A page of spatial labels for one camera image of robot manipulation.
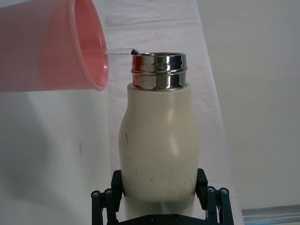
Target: cream bottle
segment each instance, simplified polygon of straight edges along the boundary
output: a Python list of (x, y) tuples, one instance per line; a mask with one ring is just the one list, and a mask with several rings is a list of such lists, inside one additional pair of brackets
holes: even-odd
[(200, 135), (186, 70), (182, 53), (133, 56), (133, 82), (119, 132), (127, 219), (191, 215)]

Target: bottle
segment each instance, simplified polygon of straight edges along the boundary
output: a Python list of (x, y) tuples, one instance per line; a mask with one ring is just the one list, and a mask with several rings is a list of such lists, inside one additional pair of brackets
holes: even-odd
[(133, 82), (119, 132), (128, 219), (191, 214), (200, 135), (186, 70), (183, 53), (133, 56)]

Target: pink cup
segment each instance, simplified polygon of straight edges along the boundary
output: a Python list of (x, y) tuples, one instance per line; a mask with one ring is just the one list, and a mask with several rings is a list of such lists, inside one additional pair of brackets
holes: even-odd
[(106, 87), (106, 44), (92, 0), (3, 7), (0, 28), (0, 92)]

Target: white wall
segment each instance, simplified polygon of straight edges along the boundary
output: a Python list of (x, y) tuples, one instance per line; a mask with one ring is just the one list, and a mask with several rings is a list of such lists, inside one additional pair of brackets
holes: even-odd
[(242, 207), (300, 204), (300, 1), (198, 4)]
[(0, 93), (1, 225), (91, 224), (110, 180), (106, 90)]

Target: metal bottle neck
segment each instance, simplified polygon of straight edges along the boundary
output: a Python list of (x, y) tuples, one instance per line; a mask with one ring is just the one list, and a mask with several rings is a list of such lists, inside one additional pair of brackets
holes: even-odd
[(140, 90), (174, 90), (187, 87), (183, 53), (155, 52), (133, 55), (132, 86)]

